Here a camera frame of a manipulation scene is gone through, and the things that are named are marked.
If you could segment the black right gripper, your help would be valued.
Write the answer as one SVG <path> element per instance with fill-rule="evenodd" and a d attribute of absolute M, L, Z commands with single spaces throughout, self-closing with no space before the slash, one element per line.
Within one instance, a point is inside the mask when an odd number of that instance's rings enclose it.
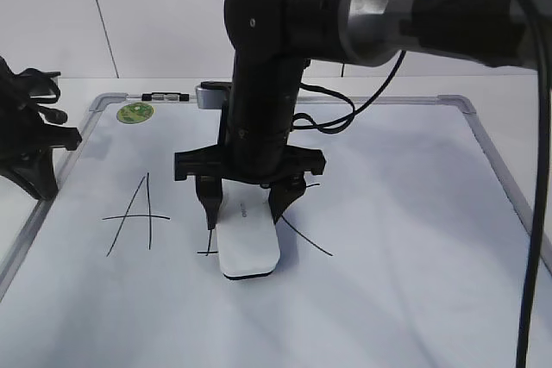
<path fill-rule="evenodd" d="M 244 184 L 271 184 L 268 205 L 276 224 L 306 191 L 304 172 L 323 174 L 326 159 L 319 149 L 290 146 L 292 129 L 225 128 L 223 140 L 174 154 L 174 179 L 196 177 L 196 194 L 207 228 L 216 227 L 223 202 L 222 179 Z"/>

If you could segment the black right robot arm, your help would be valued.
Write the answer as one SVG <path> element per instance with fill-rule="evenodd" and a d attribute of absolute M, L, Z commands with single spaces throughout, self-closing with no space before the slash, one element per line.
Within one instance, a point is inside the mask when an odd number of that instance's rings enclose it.
<path fill-rule="evenodd" d="M 278 220 L 304 194 L 304 174 L 325 167 L 320 151 L 288 142 L 312 60 L 375 67 L 407 51 L 536 69 L 551 40 L 533 37 L 529 13 L 550 31 L 551 0 L 225 0 L 233 77 L 199 86 L 220 102 L 218 140 L 177 153 L 174 177 L 196 179 L 210 228 L 226 179 L 269 189 Z"/>

